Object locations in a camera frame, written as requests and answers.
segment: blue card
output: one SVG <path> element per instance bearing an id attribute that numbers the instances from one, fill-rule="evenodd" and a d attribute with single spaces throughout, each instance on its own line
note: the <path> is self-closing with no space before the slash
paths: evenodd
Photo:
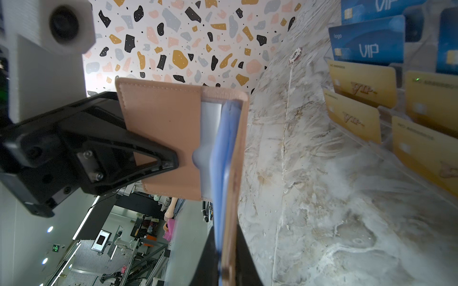
<path id="1" fill-rule="evenodd" d="M 436 72 L 458 75 L 458 7 L 442 11 Z"/>
<path id="2" fill-rule="evenodd" d="M 402 63 L 405 17 L 402 15 L 329 28 L 334 60 L 373 65 Z"/>
<path id="3" fill-rule="evenodd" d="M 401 15 L 426 0 L 341 0 L 342 25 Z"/>

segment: cable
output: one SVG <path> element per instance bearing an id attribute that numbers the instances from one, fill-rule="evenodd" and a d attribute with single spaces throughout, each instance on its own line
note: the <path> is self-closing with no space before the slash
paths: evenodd
<path id="1" fill-rule="evenodd" d="M 91 206 L 90 208 L 88 208 L 87 211 L 89 211 L 91 208 L 95 207 L 97 204 L 103 202 L 104 200 L 109 199 L 109 198 L 111 198 L 111 197 L 114 196 L 114 195 L 117 195 L 119 190 L 120 190 L 120 189 L 118 189 L 118 190 L 116 191 L 116 193 L 112 194 L 112 195 L 109 196 L 108 198 L 105 198 L 105 199 L 103 199 L 103 200 L 98 201 L 98 202 L 95 203 L 93 206 Z"/>

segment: card chip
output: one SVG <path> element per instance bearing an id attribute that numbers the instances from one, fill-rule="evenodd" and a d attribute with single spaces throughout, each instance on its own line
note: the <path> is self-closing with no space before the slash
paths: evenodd
<path id="1" fill-rule="evenodd" d="M 353 18 L 353 8 L 345 9 L 343 15 L 345 17 L 345 20 Z"/>
<path id="2" fill-rule="evenodd" d="M 458 65 L 458 50 L 447 51 L 447 64 Z"/>
<path id="3" fill-rule="evenodd" d="M 407 144 L 405 144 L 405 143 L 400 143 L 400 144 L 399 144 L 399 148 L 400 148 L 402 151 L 406 152 L 407 154 L 410 154 L 410 146 L 409 146 L 409 145 L 407 145 Z"/>
<path id="4" fill-rule="evenodd" d="M 422 103 L 414 103 L 413 104 L 413 107 L 414 107 L 414 111 L 418 114 L 422 114 L 422 115 L 426 115 L 426 111 L 427 111 L 427 107 L 426 105 L 422 104 Z"/>

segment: clear acrylic holder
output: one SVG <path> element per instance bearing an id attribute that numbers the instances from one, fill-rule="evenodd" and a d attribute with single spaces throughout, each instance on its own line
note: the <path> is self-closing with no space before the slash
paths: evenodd
<path id="1" fill-rule="evenodd" d="M 384 106 L 377 107 L 380 113 L 380 129 L 382 134 L 382 143 L 377 144 L 372 141 L 365 141 L 360 137 L 354 135 L 341 125 L 332 121 L 327 113 L 326 106 L 320 110 L 321 113 L 326 114 L 330 125 L 340 130 L 342 133 L 358 142 L 360 145 L 369 148 L 381 159 L 392 163 L 405 175 L 418 182 L 423 187 L 433 190 L 436 194 L 442 197 L 446 202 L 453 205 L 458 209 L 458 198 L 452 193 L 438 187 L 433 182 L 423 178 L 416 172 L 407 168 L 393 153 L 393 134 L 392 134 L 392 123 L 391 119 L 393 116 L 401 117 L 405 120 L 412 121 L 412 119 L 406 114 L 406 98 L 405 98 L 405 75 L 409 70 L 423 71 L 423 72 L 436 72 L 437 64 L 437 47 L 438 47 L 438 36 L 440 28 L 440 17 L 444 9 L 456 6 L 451 0 L 428 0 L 422 5 L 411 6 L 404 10 L 404 13 L 420 9 L 424 16 L 424 25 L 422 30 L 421 39 L 418 42 L 405 42 L 404 43 L 404 63 L 392 63 L 389 66 L 393 67 L 396 71 L 397 81 L 397 96 L 398 101 L 396 106 L 393 108 L 387 108 Z M 338 26 L 335 23 L 330 23 L 328 27 Z M 332 47 L 328 49 L 323 57 L 324 61 L 334 60 Z M 330 75 L 324 81 L 326 83 L 332 82 Z M 322 88 L 334 91 L 332 86 L 322 85 Z"/>

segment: wallet stitching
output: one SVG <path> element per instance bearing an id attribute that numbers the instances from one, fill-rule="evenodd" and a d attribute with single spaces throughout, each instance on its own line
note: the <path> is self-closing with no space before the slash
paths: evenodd
<path id="1" fill-rule="evenodd" d="M 200 92 L 200 91 L 190 91 L 190 90 L 179 89 L 179 88 L 147 86 L 147 85 L 144 85 L 144 84 L 133 84 L 133 83 L 124 83 L 122 85 L 125 85 L 125 86 L 142 86 L 142 87 L 149 87 L 149 88 L 155 88 L 155 89 L 167 89 L 167 90 L 175 90 L 175 91 L 179 91 L 179 92 Z M 121 95 L 121 100 L 122 100 L 122 105 L 124 107 L 124 110 L 127 110 L 126 104 L 125 104 L 125 101 L 124 101 L 124 96 L 122 95 L 122 92 L 120 93 L 120 95 Z"/>

